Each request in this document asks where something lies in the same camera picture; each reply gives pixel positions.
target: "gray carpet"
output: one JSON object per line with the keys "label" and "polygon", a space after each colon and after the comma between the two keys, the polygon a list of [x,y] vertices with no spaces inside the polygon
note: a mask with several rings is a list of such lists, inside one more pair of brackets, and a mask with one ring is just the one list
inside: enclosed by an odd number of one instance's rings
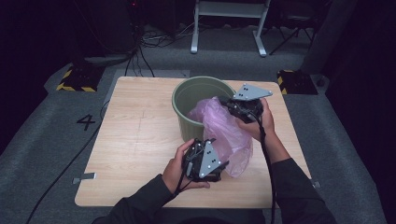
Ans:
{"label": "gray carpet", "polygon": [[[206,30],[200,34],[195,55],[190,54],[190,35],[164,48],[142,49],[154,74],[177,70],[189,71],[190,77],[276,81],[278,70],[300,67],[309,45],[304,34],[293,38],[273,56],[262,58],[251,30],[252,27]],[[270,51],[281,42],[281,35],[278,30],[271,30],[262,39]],[[138,56],[139,65],[134,60],[128,76],[135,75],[138,67],[148,71],[141,55]],[[0,157],[0,223],[26,222],[40,196],[98,128],[107,94],[126,63],[106,69],[98,92],[56,91],[68,67],[69,64],[60,68],[48,80],[45,87],[49,96],[26,120]],[[339,223],[386,223],[375,183],[324,95],[325,88],[318,88],[319,95],[284,95],[313,180],[321,185],[318,192]],[[95,123],[84,131],[84,125],[77,120],[87,115],[92,115]],[[84,172],[94,139],[49,191],[31,223],[91,223],[108,213],[109,207],[78,207],[74,203],[78,184],[71,182]],[[163,209],[158,223],[175,223],[178,217],[192,212],[213,216],[221,213],[237,223],[263,220],[261,210]],[[269,221],[269,209],[263,212]],[[276,223],[281,223],[279,211],[276,214]]]}

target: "person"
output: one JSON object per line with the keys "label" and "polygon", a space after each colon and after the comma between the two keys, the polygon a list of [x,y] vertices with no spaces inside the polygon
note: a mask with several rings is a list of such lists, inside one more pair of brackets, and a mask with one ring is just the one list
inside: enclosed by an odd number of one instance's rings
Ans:
{"label": "person", "polygon": [[[276,188],[276,202],[281,210],[283,223],[336,223],[334,216],[318,195],[303,170],[290,156],[276,135],[274,118],[265,98],[262,127],[265,130],[265,146],[271,162]],[[238,126],[260,141],[257,122],[246,124],[236,119]],[[93,224],[102,223],[151,223],[166,203],[174,198],[182,174],[182,158],[193,139],[182,144],[169,161],[162,175],[157,175],[129,198],[122,198],[105,217],[97,218]],[[184,190],[210,188],[208,182],[190,182],[186,176],[181,186]],[[183,223],[225,223],[221,220],[198,217]]]}

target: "wooden table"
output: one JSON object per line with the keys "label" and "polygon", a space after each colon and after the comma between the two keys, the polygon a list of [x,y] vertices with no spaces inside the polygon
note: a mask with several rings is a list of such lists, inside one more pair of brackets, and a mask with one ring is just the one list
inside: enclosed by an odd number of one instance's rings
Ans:
{"label": "wooden table", "polygon": [[[171,102],[173,90],[183,80],[119,78],[85,170],[85,174],[96,173],[96,178],[81,180],[75,199],[77,205],[113,206],[163,172],[183,143]],[[247,83],[273,92],[267,101],[274,115],[276,132],[290,155],[310,176],[278,85],[273,82],[226,82],[236,91]],[[246,171],[238,178],[222,172],[222,180],[211,183],[211,189],[187,190],[166,207],[271,207],[268,169],[261,145],[255,140],[253,150]]]}

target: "silver metal plate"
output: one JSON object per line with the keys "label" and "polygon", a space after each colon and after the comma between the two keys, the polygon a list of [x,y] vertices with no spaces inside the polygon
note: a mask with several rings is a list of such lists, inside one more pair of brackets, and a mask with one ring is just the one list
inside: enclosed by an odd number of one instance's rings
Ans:
{"label": "silver metal plate", "polygon": [[244,83],[244,85],[233,96],[233,98],[239,101],[251,101],[271,95],[273,95],[271,91]]}
{"label": "silver metal plate", "polygon": [[201,169],[199,171],[199,177],[204,178],[210,172],[216,170],[221,165],[218,153],[212,146],[212,142],[207,141],[205,144],[204,156],[202,158]]}

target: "person's left hand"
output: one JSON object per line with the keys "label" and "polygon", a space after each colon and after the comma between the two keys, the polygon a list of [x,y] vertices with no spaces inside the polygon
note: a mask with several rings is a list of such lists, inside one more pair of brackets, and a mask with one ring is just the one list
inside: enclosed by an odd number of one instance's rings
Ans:
{"label": "person's left hand", "polygon": [[[185,142],[183,145],[178,147],[175,157],[169,161],[168,165],[163,171],[163,182],[165,183],[166,187],[168,187],[169,191],[171,191],[171,193],[175,193],[178,181],[182,174],[181,163],[183,160],[184,152],[189,148],[189,146],[191,146],[193,142],[194,139],[191,139],[190,141]],[[201,188],[209,189],[210,185],[208,182],[191,182],[184,175],[183,182],[181,183],[180,188],[184,188],[183,190]]]}

